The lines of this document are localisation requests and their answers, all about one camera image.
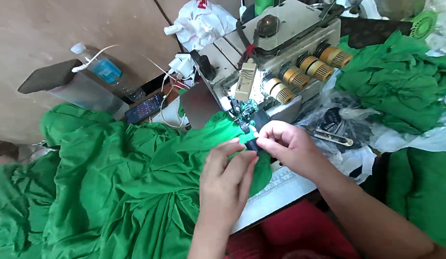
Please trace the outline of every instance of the bottle cap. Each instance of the bottle cap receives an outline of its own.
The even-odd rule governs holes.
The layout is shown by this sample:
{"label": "bottle cap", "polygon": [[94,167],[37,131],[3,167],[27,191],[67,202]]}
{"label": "bottle cap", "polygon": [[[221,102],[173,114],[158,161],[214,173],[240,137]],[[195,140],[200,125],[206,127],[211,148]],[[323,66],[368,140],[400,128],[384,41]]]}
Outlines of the bottle cap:
{"label": "bottle cap", "polygon": [[71,48],[71,51],[75,54],[81,54],[84,50],[86,50],[86,48],[82,43],[78,43]]}

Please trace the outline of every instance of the left hand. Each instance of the left hand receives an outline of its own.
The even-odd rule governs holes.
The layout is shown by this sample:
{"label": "left hand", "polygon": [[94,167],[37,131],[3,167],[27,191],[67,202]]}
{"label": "left hand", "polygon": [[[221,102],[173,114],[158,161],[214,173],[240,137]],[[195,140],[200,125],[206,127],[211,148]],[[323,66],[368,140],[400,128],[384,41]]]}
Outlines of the left hand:
{"label": "left hand", "polygon": [[241,216],[259,159],[255,151],[244,148],[234,138],[210,150],[200,175],[200,221],[230,230]]}
{"label": "left hand", "polygon": [[[200,174],[200,213],[194,228],[189,259],[223,258],[232,226],[249,198],[255,151],[243,151],[239,138],[210,150]],[[231,161],[228,157],[234,153]]]}

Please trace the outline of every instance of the red fabric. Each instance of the red fabric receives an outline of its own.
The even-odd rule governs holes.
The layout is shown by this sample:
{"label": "red fabric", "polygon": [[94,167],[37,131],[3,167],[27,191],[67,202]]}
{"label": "red fabric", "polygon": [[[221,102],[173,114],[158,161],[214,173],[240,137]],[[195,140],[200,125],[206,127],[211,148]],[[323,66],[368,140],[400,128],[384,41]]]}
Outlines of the red fabric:
{"label": "red fabric", "polygon": [[228,241],[232,259],[281,259],[292,251],[304,255],[298,258],[313,258],[306,257],[305,250],[318,256],[361,258],[329,217],[306,200],[232,235]]}

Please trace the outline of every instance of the charging cable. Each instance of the charging cable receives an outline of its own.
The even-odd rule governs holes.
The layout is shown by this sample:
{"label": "charging cable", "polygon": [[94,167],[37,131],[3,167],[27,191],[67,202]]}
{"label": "charging cable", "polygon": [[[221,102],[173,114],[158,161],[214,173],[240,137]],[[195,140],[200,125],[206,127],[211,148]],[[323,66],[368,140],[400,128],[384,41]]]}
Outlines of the charging cable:
{"label": "charging cable", "polygon": [[71,69],[71,71],[73,72],[73,73],[77,73],[77,72],[79,72],[79,71],[82,71],[82,70],[84,70],[84,69],[86,69],[98,56],[100,56],[100,54],[102,54],[105,50],[107,50],[107,49],[109,49],[109,48],[112,48],[112,47],[116,47],[116,46],[120,46],[120,45],[111,45],[111,46],[109,46],[109,47],[106,47],[106,48],[104,48],[104,49],[102,49],[102,50],[100,50],[100,51],[98,51],[98,53],[95,55],[95,56],[93,56],[93,58],[91,59],[91,60],[89,60],[87,63],[85,63],[85,64],[83,64],[83,65],[81,65],[81,66],[77,66],[77,67],[73,67],[73,69]]}

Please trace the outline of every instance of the green cloth pile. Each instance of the green cloth pile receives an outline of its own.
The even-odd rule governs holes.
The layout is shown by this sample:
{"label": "green cloth pile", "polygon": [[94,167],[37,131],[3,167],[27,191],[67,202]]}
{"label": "green cloth pile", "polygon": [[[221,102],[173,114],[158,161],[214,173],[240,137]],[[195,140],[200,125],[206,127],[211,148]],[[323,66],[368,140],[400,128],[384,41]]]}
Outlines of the green cloth pile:
{"label": "green cloth pile", "polygon": [[394,32],[384,44],[352,49],[343,37],[338,46],[354,58],[338,75],[335,89],[360,98],[363,107],[380,111],[374,119],[400,133],[422,134],[439,126],[446,111],[446,55],[429,57],[422,40]]}
{"label": "green cloth pile", "polygon": [[446,152],[391,154],[386,204],[446,247]]}
{"label": "green cloth pile", "polygon": [[[208,151],[253,138],[224,112],[183,134],[69,104],[46,113],[41,132],[60,151],[0,166],[0,258],[185,258]],[[251,195],[271,178],[259,156]]]}

